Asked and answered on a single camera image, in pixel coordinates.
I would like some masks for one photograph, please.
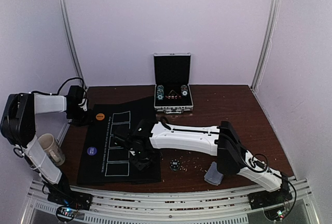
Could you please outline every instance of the white wall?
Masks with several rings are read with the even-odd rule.
[[[192,84],[251,84],[270,2],[66,0],[90,86],[154,84],[154,52],[191,52]]]
[[[75,76],[58,0],[0,0],[0,114],[11,93],[56,92]],[[58,136],[65,115],[45,115],[38,134]],[[17,223],[33,173],[0,135],[1,223]]]
[[[282,0],[259,87],[298,178],[307,178],[323,217],[332,209],[332,0]]]

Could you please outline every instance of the brown table surface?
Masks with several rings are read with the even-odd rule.
[[[293,175],[292,168],[269,121],[248,86],[192,85],[190,87],[194,102],[193,111],[180,115],[167,115],[171,124],[204,127],[219,125],[221,120],[228,120],[238,133],[242,144],[252,154],[265,154],[272,168],[282,171],[288,176]],[[119,104],[153,94],[154,86],[91,87],[88,90],[89,107],[92,108],[94,104]],[[61,169],[69,178],[71,185],[76,185],[87,129],[87,127],[70,127],[62,144],[66,161]],[[174,149],[163,149],[162,155],[160,183],[143,185],[109,183],[102,186],[85,187],[127,192],[191,192],[254,184],[247,178],[238,175],[225,176],[219,186],[206,183],[204,181],[205,172],[211,163],[216,161],[216,157]],[[169,164],[172,159],[180,160],[182,163],[180,171],[170,170]]]

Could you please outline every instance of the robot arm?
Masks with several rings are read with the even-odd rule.
[[[140,170],[149,166],[153,149],[173,148],[217,156],[217,169],[224,175],[242,175],[268,192],[283,186],[279,171],[255,158],[240,142],[232,125],[187,127],[142,120],[133,132],[118,129],[114,142],[132,153],[132,163]]]
[[[15,146],[14,152],[23,157],[31,169],[43,178],[50,191],[49,201],[71,208],[89,209],[92,195],[70,189],[68,179],[46,155],[35,134],[36,114],[62,112],[67,113],[67,119],[72,119],[74,125],[90,123],[91,116],[87,110],[87,99],[84,99],[83,88],[71,86],[66,96],[11,94],[1,119],[0,130],[2,135]]]

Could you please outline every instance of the white arm segment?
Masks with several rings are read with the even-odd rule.
[[[249,166],[251,166],[251,163],[249,162],[250,159],[253,159],[253,155],[250,153],[250,151],[247,150],[247,152],[245,154],[245,161],[247,162],[247,164]],[[257,166],[253,169],[255,169],[257,171],[262,170],[261,168],[259,168]],[[263,186],[266,191],[273,192],[273,191],[280,189],[280,186],[282,183],[281,179],[274,176],[273,173],[277,174],[278,176],[281,176],[279,171],[276,171],[271,168],[268,168],[268,170],[263,173],[256,173],[256,172],[251,171],[248,167],[242,168],[240,170],[240,172],[238,173],[238,175],[244,176],[244,177],[250,179],[251,181],[254,181],[255,183]]]
[[[192,150],[217,155],[218,146],[214,141],[219,138],[217,126],[213,127],[184,127],[181,125],[168,124],[171,130],[165,128],[161,122],[155,124],[152,129],[151,144],[156,149],[172,148],[180,150]]]
[[[61,95],[35,95],[35,114],[62,113],[67,109],[66,97]],[[35,165],[33,170],[38,169],[40,173],[51,183],[57,184],[61,178],[61,171],[52,163],[40,146],[37,136],[28,143],[24,154],[29,157]]]
[[[39,170],[51,184],[57,184],[59,182],[62,173],[46,155],[36,135],[32,141],[28,143],[27,149],[23,150],[25,156],[28,156],[34,164],[35,168],[32,168],[33,170]]]
[[[35,94],[35,114],[62,113],[66,109],[64,96]]]
[[[152,137],[150,142],[156,149],[172,148],[181,150],[190,150],[206,153],[212,156],[217,156],[218,145],[214,143],[219,139],[219,129],[217,126],[212,127],[184,127],[181,125],[167,124],[171,130],[165,128],[161,122],[155,124],[152,129]],[[253,155],[247,151],[245,155],[246,163],[251,166],[249,159],[253,159]],[[262,170],[259,167],[253,168],[257,171]],[[269,192],[280,189],[281,179],[274,176],[275,173],[281,176],[279,171],[268,169],[271,172],[256,173],[249,168],[244,167],[240,170],[238,175],[244,176],[251,181],[263,186]]]

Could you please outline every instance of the coffee mug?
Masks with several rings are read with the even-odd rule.
[[[41,147],[44,152],[46,152],[47,156],[51,159],[51,161],[56,165],[60,166],[64,163],[65,156],[62,150],[59,147],[57,140],[50,133],[43,134],[38,139]]]

